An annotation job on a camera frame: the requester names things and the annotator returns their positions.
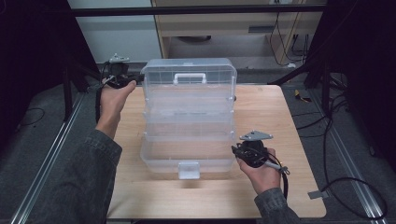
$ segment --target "plastic box latch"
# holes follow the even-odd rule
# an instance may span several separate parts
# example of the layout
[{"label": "plastic box latch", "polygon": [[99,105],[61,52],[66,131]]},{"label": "plastic box latch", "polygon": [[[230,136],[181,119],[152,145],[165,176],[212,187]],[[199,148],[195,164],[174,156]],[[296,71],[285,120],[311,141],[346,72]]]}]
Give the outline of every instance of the plastic box latch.
[{"label": "plastic box latch", "polygon": [[178,163],[179,179],[199,179],[200,165],[198,161],[181,161]]}]

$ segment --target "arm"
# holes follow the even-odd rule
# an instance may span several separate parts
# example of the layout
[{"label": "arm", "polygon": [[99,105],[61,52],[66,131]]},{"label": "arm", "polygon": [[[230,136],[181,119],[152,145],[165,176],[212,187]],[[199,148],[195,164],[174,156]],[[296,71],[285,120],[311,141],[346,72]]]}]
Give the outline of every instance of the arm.
[{"label": "arm", "polygon": [[[275,155],[275,150],[268,148]],[[280,173],[276,169],[263,165],[252,168],[244,161],[237,159],[241,170],[250,179],[258,196],[254,199],[264,223],[300,223],[300,219],[288,207],[280,188]]]},{"label": "arm", "polygon": [[59,181],[46,192],[36,223],[104,223],[110,205],[121,147],[113,141],[120,112],[135,82],[102,89],[102,115],[96,128],[64,167]]}]

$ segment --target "wall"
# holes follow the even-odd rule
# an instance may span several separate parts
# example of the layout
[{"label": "wall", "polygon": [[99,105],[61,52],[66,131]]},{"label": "wall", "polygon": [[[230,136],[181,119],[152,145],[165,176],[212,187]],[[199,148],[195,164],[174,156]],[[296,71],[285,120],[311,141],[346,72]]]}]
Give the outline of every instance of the wall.
[{"label": "wall", "polygon": [[[151,7],[149,0],[68,0],[71,8]],[[82,33],[97,63],[104,63],[114,53],[130,58],[132,63],[161,58],[153,16],[81,17]]]}]

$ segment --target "table top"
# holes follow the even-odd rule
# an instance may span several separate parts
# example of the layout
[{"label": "table top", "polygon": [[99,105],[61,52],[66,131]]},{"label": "table top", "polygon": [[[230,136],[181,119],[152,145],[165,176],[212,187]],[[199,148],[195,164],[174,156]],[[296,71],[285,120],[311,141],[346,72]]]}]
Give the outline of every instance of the table top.
[{"label": "table top", "polygon": [[[324,217],[321,199],[282,90],[278,86],[237,85],[234,104],[236,136],[252,130],[269,133],[266,147],[288,166],[288,204],[299,217]],[[115,141],[122,148],[113,198],[107,218],[257,218],[257,196],[236,161],[227,173],[201,174],[198,180],[179,180],[177,174],[152,173],[140,159],[146,123],[143,89],[128,97]]]}]

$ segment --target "hand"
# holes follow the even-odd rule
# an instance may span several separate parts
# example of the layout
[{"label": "hand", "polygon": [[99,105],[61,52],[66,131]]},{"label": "hand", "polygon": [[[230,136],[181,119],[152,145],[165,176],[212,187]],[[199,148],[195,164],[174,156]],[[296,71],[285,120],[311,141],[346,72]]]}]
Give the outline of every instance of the hand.
[{"label": "hand", "polygon": [[131,81],[121,89],[113,89],[107,85],[102,88],[101,116],[96,125],[96,130],[105,133],[114,139],[120,122],[120,112],[123,109],[128,95],[134,91],[136,82]]},{"label": "hand", "polygon": [[[268,148],[268,152],[275,156],[275,150],[273,148]],[[237,158],[236,160],[241,170],[250,179],[257,194],[261,194],[268,189],[280,188],[280,172],[278,170],[265,164],[261,167],[253,168],[241,159]]]}]

